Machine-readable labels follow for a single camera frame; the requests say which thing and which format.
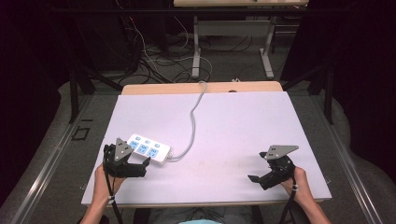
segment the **white power strip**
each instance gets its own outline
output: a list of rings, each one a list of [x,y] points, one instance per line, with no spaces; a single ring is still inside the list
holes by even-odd
[[[165,144],[156,142],[138,134],[132,134],[127,141],[128,145],[133,149],[133,153],[145,158],[151,157],[152,161],[164,165],[171,148]]]

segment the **forearm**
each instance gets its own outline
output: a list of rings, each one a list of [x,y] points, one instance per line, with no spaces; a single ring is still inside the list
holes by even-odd
[[[99,223],[105,209],[108,200],[102,200],[101,202],[92,202],[92,204],[87,208],[84,218],[81,220],[80,224],[92,224]]]
[[[326,217],[321,207],[314,200],[307,200],[298,203],[305,211],[306,216],[311,224],[327,224],[331,223]]]

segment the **desk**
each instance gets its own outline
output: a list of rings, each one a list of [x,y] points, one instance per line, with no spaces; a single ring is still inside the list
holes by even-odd
[[[207,93],[194,112],[196,135],[191,150],[177,162],[151,163],[143,178],[128,178],[116,199],[120,206],[170,207],[253,205],[283,202],[281,186],[266,191],[248,175],[270,172],[259,156],[270,145],[297,145],[289,154],[308,172],[317,200],[332,196],[286,92],[277,82],[208,83]],[[124,88],[115,106],[103,147],[117,137],[138,133],[184,151],[191,136],[190,111],[204,84],[132,85]],[[129,162],[141,162],[131,156]],[[93,172],[82,198],[91,203]]]
[[[308,0],[175,0],[174,4],[176,7],[281,7],[303,6],[308,4]],[[199,76],[200,35],[254,35],[265,37],[264,48],[260,49],[262,64],[267,78],[274,79],[268,51],[275,26],[276,17],[272,17],[270,21],[198,21],[197,17],[194,17],[194,59],[191,76]]]

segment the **table leg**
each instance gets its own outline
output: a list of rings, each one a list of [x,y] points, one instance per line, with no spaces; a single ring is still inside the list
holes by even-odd
[[[274,79],[274,72],[272,70],[270,60],[268,58],[268,52],[271,48],[272,37],[274,36],[274,30],[276,26],[276,17],[271,18],[270,27],[267,32],[267,39],[265,41],[265,49],[260,49],[260,54],[262,56],[262,64],[264,66],[265,75],[268,79]]]
[[[199,77],[199,67],[201,59],[201,49],[199,48],[198,19],[194,17],[194,59],[192,61],[192,78]]]

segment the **power cord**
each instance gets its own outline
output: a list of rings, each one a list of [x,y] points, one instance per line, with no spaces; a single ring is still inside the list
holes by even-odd
[[[195,117],[194,117],[194,110],[197,108],[198,104],[201,102],[202,97],[204,96],[206,89],[207,89],[207,83],[204,81],[199,81],[198,83],[204,83],[205,84],[205,88],[204,90],[201,92],[201,94],[198,97],[197,102],[195,103],[195,106],[192,108],[191,112],[190,112],[190,118],[191,118],[191,127],[192,127],[192,132],[191,132],[191,139],[190,139],[190,143],[187,146],[187,148],[178,156],[172,156],[170,158],[168,158],[169,161],[179,161],[181,158],[183,158],[187,152],[190,151],[192,144],[194,143],[194,139],[195,139]]]

